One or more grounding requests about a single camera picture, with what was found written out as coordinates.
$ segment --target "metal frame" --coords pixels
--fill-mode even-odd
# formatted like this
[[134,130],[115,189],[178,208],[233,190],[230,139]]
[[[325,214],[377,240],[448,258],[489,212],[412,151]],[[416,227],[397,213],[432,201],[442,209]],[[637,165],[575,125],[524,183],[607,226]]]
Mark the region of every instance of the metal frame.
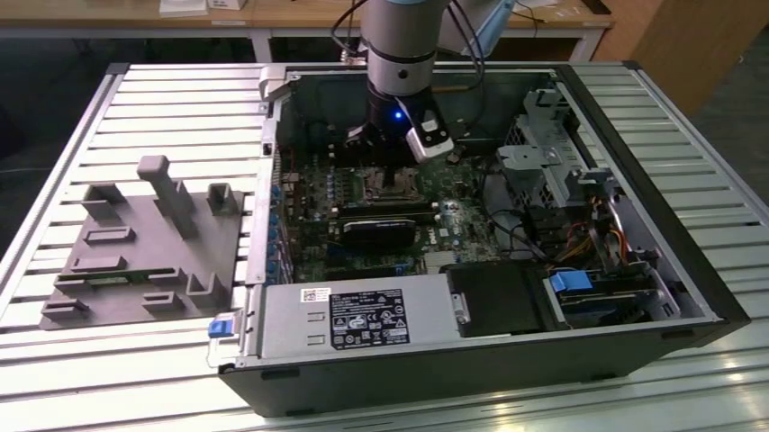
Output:
[[[325,38],[330,29],[325,28],[256,28],[244,25],[224,25],[200,29],[166,28],[51,28],[6,27],[0,28],[0,39],[163,39],[163,38],[248,38],[252,40],[256,59],[260,63],[272,63],[272,38]],[[573,38],[579,39],[571,55],[571,61],[591,61],[607,27],[583,27],[575,29],[508,29],[503,38]],[[361,35],[361,29],[353,29],[353,35]]]
[[[489,67],[488,72],[525,74],[547,65],[535,63],[511,68],[504,64],[492,64]],[[348,70],[345,66],[326,68],[332,73]],[[457,67],[440,65],[437,70],[448,73],[453,68]],[[269,331],[265,291],[270,292],[272,289],[262,288],[260,296],[252,297],[246,308],[250,318],[246,324],[249,331],[241,334],[244,354],[236,363],[222,364],[220,375],[261,415],[282,417],[305,410],[325,412],[360,408],[366,400],[401,403],[420,401],[437,394],[442,397],[463,396],[533,384],[603,380],[608,376],[635,372],[677,350],[704,346],[751,322],[573,68],[560,65],[549,72],[579,113],[584,128],[607,154],[607,161],[633,201],[633,208],[641,214],[667,261],[699,303],[703,316],[607,328],[384,346],[364,352],[320,350],[260,357],[253,350],[260,340],[262,344],[266,340],[262,335]],[[300,67],[286,68],[289,75],[302,76],[302,73]],[[396,287],[400,284],[393,282],[390,288]],[[280,292],[298,289],[292,286],[276,288]],[[424,310],[412,311],[413,314],[421,312]],[[300,338],[306,336],[300,329],[293,334]],[[273,333],[270,337],[278,338],[286,345],[296,341],[284,341],[282,334]],[[624,349],[613,350],[612,347],[620,342],[625,344]],[[493,365],[503,358],[507,359],[507,368],[484,368],[483,365]],[[572,359],[571,367],[564,367],[561,358]],[[456,365],[464,367],[464,380],[457,382],[449,378]],[[382,381],[382,370],[398,373],[388,374]],[[425,376],[422,381],[416,381],[418,376]],[[453,382],[449,388],[444,385],[446,381]],[[326,397],[332,386],[333,396]],[[352,393],[357,396],[354,400],[342,396]]]
[[[194,93],[214,95],[208,88],[228,82],[222,74],[236,76],[242,69],[258,68],[253,64],[230,65],[135,65],[130,72],[149,70],[166,71],[167,78],[182,82],[186,79],[174,75],[175,71],[209,70],[210,77],[201,78],[197,92],[165,92],[169,98]],[[302,428],[308,431],[329,429],[354,429],[361,432],[382,432],[408,428],[425,430],[500,430],[501,428],[531,428],[543,431],[591,430],[615,432],[619,425],[629,432],[661,432],[671,430],[716,430],[739,428],[740,430],[767,428],[769,419],[769,247],[766,238],[742,236],[740,238],[715,238],[714,232],[730,230],[768,231],[769,219],[755,205],[748,202],[755,196],[742,181],[730,179],[734,170],[715,153],[707,140],[675,109],[656,87],[629,71],[620,63],[595,63],[576,67],[579,75],[589,82],[588,87],[609,119],[624,126],[624,135],[631,149],[652,149],[660,153],[673,149],[667,143],[676,141],[676,149],[696,147],[705,154],[705,160],[684,160],[671,176],[671,167],[660,166],[657,159],[644,159],[644,169],[653,173],[657,188],[675,207],[681,221],[695,239],[710,245],[705,254],[715,263],[731,291],[754,318],[754,323],[739,332],[723,338],[710,346],[688,349],[667,356],[629,377],[593,383],[576,383],[545,388],[504,391],[453,400],[433,400],[406,406],[388,406],[354,412],[341,412],[318,417],[265,419],[258,416],[244,400],[220,381],[216,369],[206,365],[209,339],[206,337],[208,319],[190,319],[158,324],[135,324],[105,328],[89,328],[78,331],[43,332],[31,329],[34,317],[39,316],[39,306],[31,296],[42,295],[49,288],[47,274],[25,275],[2,294],[0,311],[0,418],[7,429],[43,430],[53,428],[121,428],[135,430],[289,430]],[[242,78],[230,78],[241,84]],[[99,93],[90,105],[67,151],[74,152],[79,143],[99,120],[95,113],[111,103],[107,92],[110,82],[102,83]],[[139,84],[158,84],[158,81],[138,81]],[[257,84],[236,93],[244,96],[260,92]],[[657,113],[649,116],[651,109]],[[653,128],[645,124],[655,123]],[[691,136],[700,137],[696,142]],[[600,166],[605,165],[599,157],[596,145],[588,139],[591,149]],[[141,147],[126,147],[126,151],[141,151]],[[74,175],[63,157],[55,172],[62,176]],[[699,174],[700,168],[712,174]],[[691,180],[703,179],[707,184],[692,191]],[[234,178],[241,185],[250,185],[249,178]],[[730,184],[726,192],[712,192],[711,183]],[[55,194],[61,181],[47,182],[45,191]],[[743,200],[751,208],[701,210],[692,207],[703,197],[710,202],[727,199],[731,203]],[[51,207],[61,211],[37,225],[42,216],[33,216],[25,222],[14,243],[14,250],[25,259],[9,258],[0,266],[0,281],[9,283],[7,270],[11,273],[38,269],[57,269],[67,256],[59,251],[66,249],[45,247],[38,249],[42,238],[58,239],[79,231],[73,224],[79,218],[75,204],[57,206],[58,202],[42,196],[34,209],[46,213]],[[50,222],[65,226],[53,226]],[[762,225],[739,228],[740,223]],[[26,234],[35,237],[25,239]],[[242,259],[248,254],[250,238],[242,238]],[[752,267],[735,267],[735,263],[748,260]],[[236,267],[237,279],[246,280],[245,261]],[[11,312],[7,302],[14,297]],[[244,308],[248,290],[237,288]],[[237,345],[224,341],[221,356],[236,356]]]

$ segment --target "red wire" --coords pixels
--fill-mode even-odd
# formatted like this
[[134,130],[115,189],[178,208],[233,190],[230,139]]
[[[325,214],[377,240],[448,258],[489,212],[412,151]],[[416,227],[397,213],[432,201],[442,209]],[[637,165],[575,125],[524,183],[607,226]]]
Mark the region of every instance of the red wire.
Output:
[[572,243],[572,234],[575,233],[575,229],[583,225],[588,225],[588,222],[579,222],[571,226],[569,232],[567,233],[567,246]]

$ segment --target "slotted metal surface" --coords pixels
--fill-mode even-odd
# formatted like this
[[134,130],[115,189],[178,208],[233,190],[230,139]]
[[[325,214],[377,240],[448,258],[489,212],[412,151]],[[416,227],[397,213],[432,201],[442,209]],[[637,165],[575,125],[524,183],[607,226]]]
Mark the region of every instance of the slotted metal surface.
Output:
[[[43,300],[86,218],[79,200],[87,184],[117,181],[125,194],[151,194],[133,174],[133,164],[141,155],[163,150],[178,161],[171,175],[186,179],[191,192],[222,181],[249,192],[265,161],[260,159],[264,118],[254,114],[260,66],[134,66],[107,89],[111,102],[97,107],[91,132],[81,139],[78,165],[54,195],[27,260],[19,263],[23,275],[6,288],[5,295],[11,293],[13,299],[0,318],[6,331],[0,334],[0,429],[647,432],[767,428],[766,208],[689,124],[671,115],[672,105],[649,90],[644,76],[621,65],[579,66],[577,72],[754,318],[747,328],[705,348],[669,355],[623,379],[282,419],[261,418],[217,378],[208,363],[208,319],[39,331]],[[214,104],[222,106],[210,112],[200,108]],[[169,105],[169,111],[161,105]],[[587,133],[583,139],[601,163]],[[254,201],[249,196],[236,267],[240,284],[246,278]],[[236,306],[245,291],[240,286]],[[225,349],[228,355],[237,346]]]

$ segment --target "warning label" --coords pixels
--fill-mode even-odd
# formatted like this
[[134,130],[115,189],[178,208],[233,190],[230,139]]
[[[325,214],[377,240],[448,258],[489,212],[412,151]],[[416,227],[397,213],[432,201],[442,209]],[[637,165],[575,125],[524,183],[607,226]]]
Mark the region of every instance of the warning label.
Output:
[[409,343],[402,290],[330,296],[332,346],[336,349]]

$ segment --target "wooden desk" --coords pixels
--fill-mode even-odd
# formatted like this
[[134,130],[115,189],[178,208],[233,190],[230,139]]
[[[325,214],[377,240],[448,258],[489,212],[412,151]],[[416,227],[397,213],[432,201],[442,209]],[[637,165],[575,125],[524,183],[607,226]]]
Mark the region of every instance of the wooden desk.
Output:
[[[250,0],[256,7],[252,22],[257,28],[254,50],[261,62],[270,62],[270,39],[274,37],[329,37],[334,22],[350,7],[350,0]],[[353,35],[361,34],[361,13],[354,16]],[[503,38],[567,38],[579,40],[571,60],[589,61],[607,28],[611,15],[596,15],[581,0],[560,0],[559,4],[535,9],[535,17],[545,20],[537,25],[515,15]]]
[[[209,15],[162,18],[159,0],[0,0],[2,38],[250,38],[260,62],[273,62],[274,37],[329,37],[350,0],[249,0],[241,11],[212,9]],[[577,40],[572,60],[591,60],[615,20],[595,15],[581,0],[560,0],[535,9],[537,25],[515,15],[504,38]],[[358,19],[354,35],[360,35]]]
[[767,0],[604,0],[615,29],[595,60],[639,61],[687,114],[708,102],[769,20]]
[[159,0],[2,0],[0,26],[15,28],[206,29],[250,25],[254,1],[240,11],[210,9],[209,15],[162,18]]
[[252,38],[254,4],[162,18],[159,0],[0,0],[0,39]]

